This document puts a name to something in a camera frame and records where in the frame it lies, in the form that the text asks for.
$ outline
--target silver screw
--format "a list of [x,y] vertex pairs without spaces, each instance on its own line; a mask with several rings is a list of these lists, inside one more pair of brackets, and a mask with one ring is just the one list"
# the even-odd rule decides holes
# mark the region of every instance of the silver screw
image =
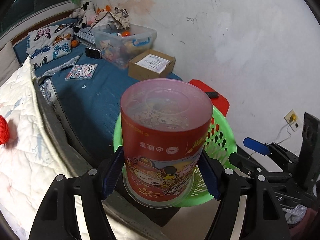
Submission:
[[259,176],[258,176],[258,180],[260,180],[260,181],[265,181],[266,178],[265,178],[263,175],[259,175]]
[[97,172],[98,172],[98,171],[97,171],[96,169],[91,169],[91,170],[88,171],[89,175],[91,175],[91,176],[92,176],[92,175],[96,175]]
[[226,174],[229,174],[229,175],[233,174],[233,170],[232,170],[232,169],[229,169],[229,168],[226,168],[226,169],[224,170],[224,172],[225,172]]
[[61,181],[63,180],[63,175],[62,174],[59,174],[56,176],[56,181]]

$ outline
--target clear plastic storage bin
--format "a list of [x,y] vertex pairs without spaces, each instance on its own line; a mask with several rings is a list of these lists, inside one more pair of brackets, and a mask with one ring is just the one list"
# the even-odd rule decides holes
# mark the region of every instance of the clear plastic storage bin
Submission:
[[156,30],[131,24],[130,36],[121,37],[114,25],[111,29],[109,25],[92,28],[94,32],[96,48],[101,50],[102,58],[113,63],[119,68],[128,67],[129,60],[142,52],[150,49],[157,37]]

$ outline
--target cardboard box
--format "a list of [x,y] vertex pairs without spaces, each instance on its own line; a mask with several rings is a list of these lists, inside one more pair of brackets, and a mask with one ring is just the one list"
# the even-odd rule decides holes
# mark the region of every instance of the cardboard box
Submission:
[[[136,63],[142,60],[144,57],[148,56],[149,54],[164,58],[169,60],[169,63],[165,67],[165,69],[161,73],[154,72],[150,69],[144,68],[142,66],[137,65]],[[175,57],[170,57],[166,54],[161,52],[148,49],[142,54],[138,55],[137,57],[133,58],[129,61],[129,76],[138,80],[146,80],[152,78],[166,78],[169,73],[172,72],[173,66],[176,63]]]

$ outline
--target pink butterfly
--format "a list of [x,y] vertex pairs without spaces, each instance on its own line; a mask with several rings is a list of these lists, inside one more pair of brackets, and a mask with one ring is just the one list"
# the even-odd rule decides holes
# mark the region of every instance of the pink butterfly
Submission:
[[42,29],[38,31],[38,34],[36,35],[35,39],[33,41],[36,41],[38,39],[40,39],[42,36],[47,37],[48,39],[51,39],[51,35],[50,35],[50,29]]

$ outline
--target white paper label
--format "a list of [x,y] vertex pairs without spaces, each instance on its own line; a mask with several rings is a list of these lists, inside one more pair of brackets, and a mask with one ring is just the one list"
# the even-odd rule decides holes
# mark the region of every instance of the white paper label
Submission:
[[140,60],[136,64],[141,67],[150,69],[156,73],[161,73],[162,71],[164,71],[165,67],[169,62],[170,62],[169,60],[149,54],[148,56],[145,56],[142,60]]

